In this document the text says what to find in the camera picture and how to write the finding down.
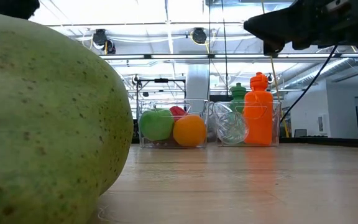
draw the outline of orange bottle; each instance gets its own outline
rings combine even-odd
[[[267,92],[268,79],[262,73],[250,80],[251,92],[244,97],[244,118],[249,132],[245,138],[247,144],[268,146],[272,143],[273,131],[273,95]]]

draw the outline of wooden tabletop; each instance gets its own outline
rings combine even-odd
[[[358,149],[141,149],[89,223],[358,223]]]

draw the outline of green melon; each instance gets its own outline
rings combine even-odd
[[[0,15],[0,223],[86,223],[132,132],[126,89],[106,62]]]

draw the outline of red fruit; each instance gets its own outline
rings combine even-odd
[[[171,111],[175,122],[180,118],[184,117],[185,115],[187,115],[187,112],[184,109],[180,108],[179,106],[172,106],[169,110]]]

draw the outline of green apple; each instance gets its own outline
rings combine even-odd
[[[171,136],[174,122],[170,110],[156,108],[142,113],[139,128],[148,140],[162,141]]]

